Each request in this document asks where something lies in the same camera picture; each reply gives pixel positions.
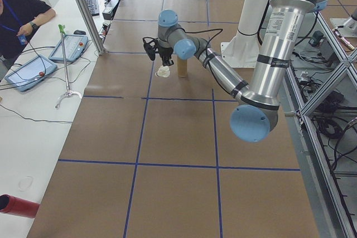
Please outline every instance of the white tabletop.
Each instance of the white tabletop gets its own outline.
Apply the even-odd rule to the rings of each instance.
[[[65,25],[66,33],[83,30],[89,33],[79,12],[75,0],[59,0],[54,7],[57,15],[50,22],[40,27],[31,45],[36,47],[55,46],[60,41],[58,25]],[[97,29],[104,22],[103,17],[94,16]],[[83,57],[68,66],[69,81],[73,91],[84,92],[93,71],[98,53],[94,44],[88,47]],[[37,50],[48,56],[51,49]],[[25,53],[16,61],[24,64],[34,58],[34,52]],[[65,79],[63,64],[50,77]],[[3,90],[11,86],[0,83],[1,105],[20,113],[26,118],[51,121],[73,121],[80,104],[78,96],[65,98],[58,109],[56,102],[66,92],[66,83],[56,78],[46,78],[34,88],[21,93],[16,89]],[[55,168],[58,156],[67,137],[71,124],[33,122],[22,119],[19,115],[0,107],[0,195],[8,194],[40,203]],[[26,237],[33,219],[0,213],[1,237]]]

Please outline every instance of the white pillar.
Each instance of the white pillar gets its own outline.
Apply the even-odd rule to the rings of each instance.
[[[251,35],[258,31],[268,1],[244,1],[236,36],[229,43],[221,43],[222,57],[231,67],[255,67],[259,54],[257,35],[241,33]]]

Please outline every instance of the lanyard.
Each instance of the lanyard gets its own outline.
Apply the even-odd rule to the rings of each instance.
[[[16,16],[16,13],[13,11],[13,9],[10,7],[10,5],[6,2],[6,0],[2,0],[2,2],[5,4],[5,6],[9,9],[9,11],[11,12],[12,16],[15,18],[15,20],[18,22],[18,24],[20,26],[22,26],[22,22],[20,21],[20,19]],[[10,31],[13,31],[13,32],[17,32],[16,30],[12,29],[12,28],[9,28],[3,24],[0,23],[0,26],[7,29],[7,30],[10,30]]]

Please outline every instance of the dark shirt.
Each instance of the dark shirt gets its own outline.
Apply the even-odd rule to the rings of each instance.
[[[51,7],[45,2],[40,0],[5,0],[7,4],[12,8],[22,25],[27,24],[32,21],[36,16],[41,13],[45,13]],[[26,45],[21,45],[18,37],[16,36],[21,25],[11,14],[10,10],[3,3],[4,10],[2,15],[0,15],[0,25],[4,25],[8,28],[14,29],[16,31],[11,31],[0,26],[0,54],[4,56],[5,59],[10,59],[18,54],[20,54]],[[26,37],[29,41],[35,30]]]

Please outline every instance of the label sticker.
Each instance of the label sticker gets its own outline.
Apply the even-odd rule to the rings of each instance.
[[[267,26],[266,35],[295,42],[302,19],[303,15],[295,12],[273,12]]]

